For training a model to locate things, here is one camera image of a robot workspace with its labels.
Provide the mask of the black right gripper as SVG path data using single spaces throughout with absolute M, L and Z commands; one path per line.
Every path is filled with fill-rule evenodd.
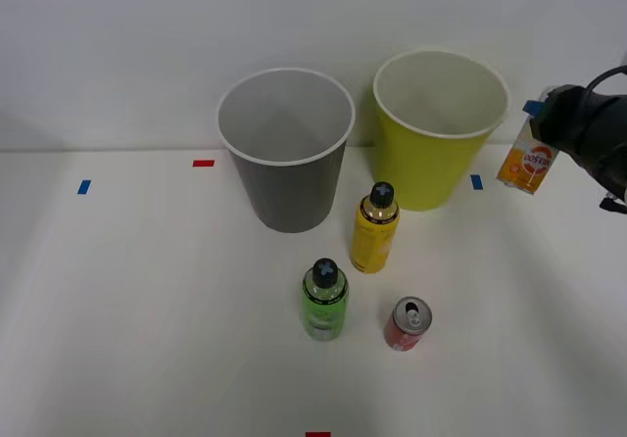
M 560 151 L 591 151 L 594 92 L 584 86 L 562 85 L 548 89 L 543 98 L 527 100 L 532 136 Z

